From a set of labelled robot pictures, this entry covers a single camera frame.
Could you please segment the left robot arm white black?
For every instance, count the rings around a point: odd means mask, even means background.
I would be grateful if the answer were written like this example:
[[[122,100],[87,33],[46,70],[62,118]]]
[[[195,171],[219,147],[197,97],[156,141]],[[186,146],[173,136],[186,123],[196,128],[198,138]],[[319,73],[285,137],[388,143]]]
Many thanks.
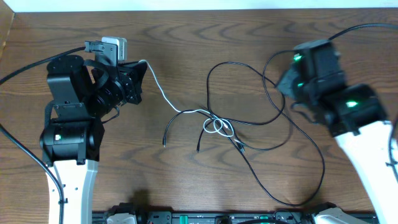
[[[79,55],[53,59],[47,65],[47,83],[53,96],[45,109],[40,136],[43,160],[49,168],[50,223],[91,223],[93,190],[103,116],[112,109],[142,98],[145,62],[117,63],[109,59],[85,60]]]

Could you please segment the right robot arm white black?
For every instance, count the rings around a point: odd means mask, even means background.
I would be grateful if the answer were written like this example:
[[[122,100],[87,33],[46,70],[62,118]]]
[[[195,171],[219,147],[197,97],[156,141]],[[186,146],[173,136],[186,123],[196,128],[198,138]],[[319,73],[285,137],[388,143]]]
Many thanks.
[[[277,89],[313,113],[347,155],[380,223],[397,223],[397,141],[376,92],[348,85],[332,41],[293,48],[290,68]]]

